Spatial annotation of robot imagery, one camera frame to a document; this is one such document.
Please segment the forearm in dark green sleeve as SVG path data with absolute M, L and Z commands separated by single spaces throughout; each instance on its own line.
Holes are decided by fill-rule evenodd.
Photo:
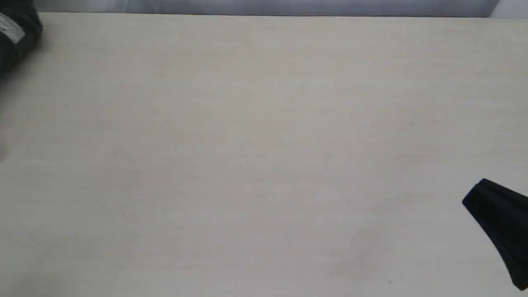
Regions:
M 33 0 L 0 2 L 0 73 L 10 72 L 40 40 L 43 24 Z

